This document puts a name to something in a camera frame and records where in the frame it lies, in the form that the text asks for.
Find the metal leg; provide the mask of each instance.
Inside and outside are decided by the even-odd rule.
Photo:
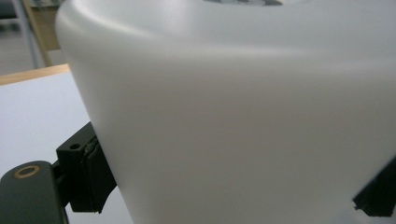
[[[38,68],[38,60],[37,57],[35,56],[35,46],[32,38],[32,33],[30,32],[26,14],[21,4],[21,0],[12,0],[12,3],[15,7],[15,12],[17,14],[17,17],[20,20],[22,35],[25,39],[27,46],[29,47],[30,56],[33,62],[33,68]]]

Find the circular hole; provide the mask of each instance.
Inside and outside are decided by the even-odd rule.
[[[15,172],[14,177],[18,179],[29,177],[35,175],[35,173],[37,173],[38,170],[40,170],[40,167],[38,165],[25,166],[20,170],[18,170],[17,172]]]
[[[19,172],[19,174],[20,174],[20,175],[28,175],[28,174],[32,173],[34,170],[35,170],[34,167],[26,167],[26,168],[24,168],[23,170],[21,170],[21,171]]]
[[[70,146],[70,149],[78,149],[80,146],[80,144],[73,144]]]

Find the frosted plastic surface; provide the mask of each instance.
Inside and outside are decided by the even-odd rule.
[[[135,224],[392,223],[396,3],[69,0],[58,36]]]

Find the black plastic part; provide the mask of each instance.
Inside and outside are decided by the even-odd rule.
[[[0,223],[68,223],[50,163],[28,162],[2,177]]]
[[[102,212],[117,183],[92,125],[85,125],[56,151],[62,171],[71,177],[73,211]]]
[[[353,199],[369,217],[391,217],[396,204],[396,158]]]

